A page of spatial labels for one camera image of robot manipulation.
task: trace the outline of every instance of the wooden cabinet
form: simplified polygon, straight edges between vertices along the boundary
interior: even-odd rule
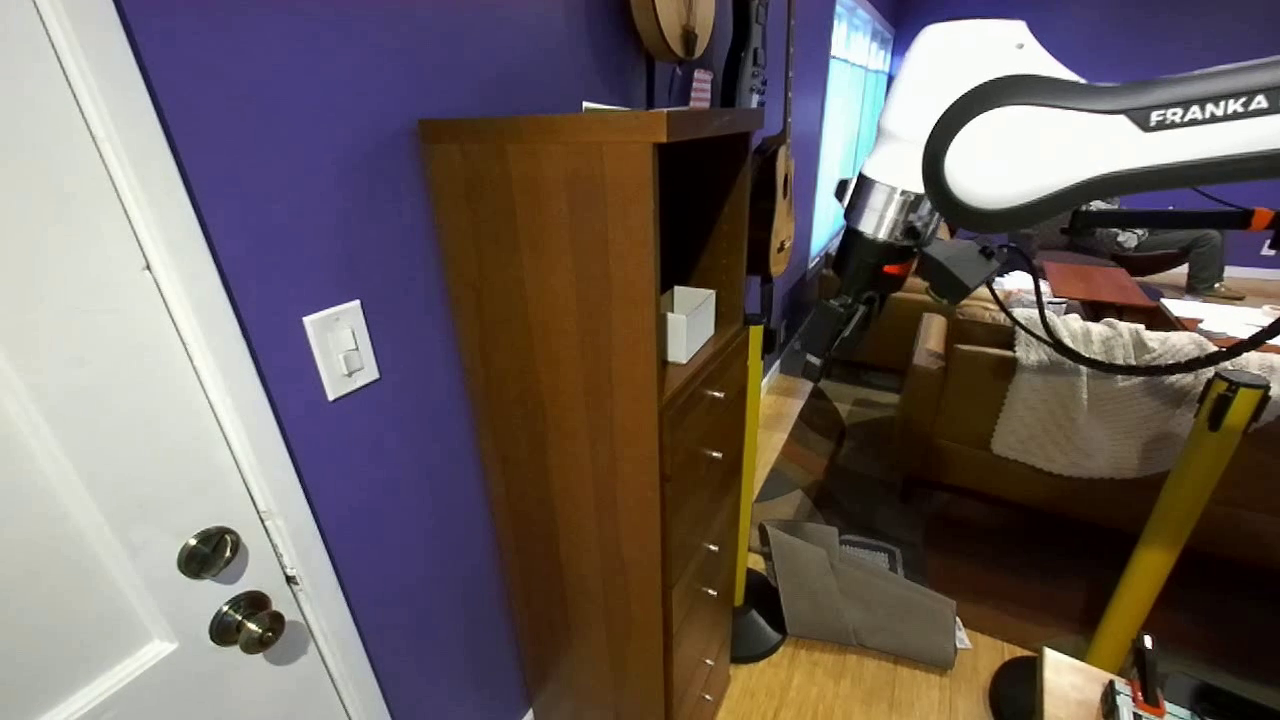
[[[756,123],[756,112],[420,123],[542,720],[720,707]],[[666,363],[673,283],[716,288],[716,331],[681,369]]]

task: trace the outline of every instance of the door frame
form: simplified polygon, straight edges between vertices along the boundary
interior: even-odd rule
[[[294,591],[318,638],[318,651],[352,720],[389,720],[391,713],[361,643],[355,616],[340,591],[306,486],[273,416],[273,400],[213,265],[115,0],[34,4],[51,36],[209,409],[240,464],[240,480],[276,544],[280,570],[297,581]]]

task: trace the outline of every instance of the light switch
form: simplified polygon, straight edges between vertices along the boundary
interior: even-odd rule
[[[312,361],[329,400],[378,379],[378,355],[361,301],[306,315]]]

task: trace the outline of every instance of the purple wall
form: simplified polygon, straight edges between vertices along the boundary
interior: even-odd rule
[[[120,0],[120,13],[398,720],[516,720],[527,695],[414,123],[567,112],[584,98],[646,103],[627,4]],[[302,315],[352,296],[385,377],[323,406]]]
[[[959,16],[1025,16],[1039,46],[1084,82],[1158,82],[1171,73],[1280,56],[1277,0],[891,0],[895,49],[932,21]],[[1280,184],[1216,184],[1216,196],[1277,210]],[[1192,194],[1153,194],[1136,204],[1207,210]],[[1280,258],[1262,258],[1264,235],[1237,233],[1229,265],[1280,269]]]

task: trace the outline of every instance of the cable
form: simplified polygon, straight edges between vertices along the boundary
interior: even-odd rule
[[[1039,312],[1039,331],[1034,331],[1020,315],[1014,315],[1014,309],[1003,304],[1003,296],[996,291],[996,283],[987,279],[987,291],[996,301],[996,309],[1020,327],[1029,331],[1034,340],[1039,340],[1044,348],[1051,348],[1058,355],[1073,361],[1073,363],[1084,363],[1084,369],[1095,369],[1095,373],[1114,373],[1114,377],[1182,377],[1182,373],[1203,373],[1203,369],[1216,369],[1226,361],[1237,361],[1245,352],[1255,352],[1264,348],[1272,336],[1280,336],[1280,315],[1254,331],[1249,340],[1237,340],[1229,348],[1216,348],[1216,352],[1203,352],[1203,355],[1189,355],[1189,361],[1171,361],[1171,363],[1114,363],[1114,361],[1095,361],[1095,355],[1084,355],[1077,352],[1066,336],[1058,336],[1051,322],[1048,322],[1048,309],[1044,309],[1044,288],[1039,288],[1039,269],[1034,265],[1029,251],[1020,248],[1003,248],[1014,258],[1020,258],[1020,265],[1029,269],[1034,276],[1034,291],[1037,291],[1037,312]]]

